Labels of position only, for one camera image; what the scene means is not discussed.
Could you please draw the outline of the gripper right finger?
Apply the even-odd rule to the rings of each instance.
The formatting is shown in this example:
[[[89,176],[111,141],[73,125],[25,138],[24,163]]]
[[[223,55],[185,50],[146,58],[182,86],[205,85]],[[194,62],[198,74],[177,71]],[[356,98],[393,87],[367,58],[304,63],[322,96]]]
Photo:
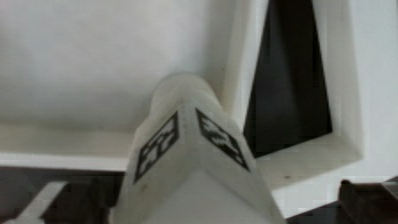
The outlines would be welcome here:
[[[338,200],[356,224],[398,224],[398,181],[342,181]]]

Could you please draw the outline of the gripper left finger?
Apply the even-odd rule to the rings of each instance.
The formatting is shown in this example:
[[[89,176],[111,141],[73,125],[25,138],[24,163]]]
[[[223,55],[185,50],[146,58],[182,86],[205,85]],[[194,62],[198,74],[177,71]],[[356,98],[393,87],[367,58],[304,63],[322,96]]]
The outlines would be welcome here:
[[[6,224],[111,224],[118,194],[107,177],[52,181]]]

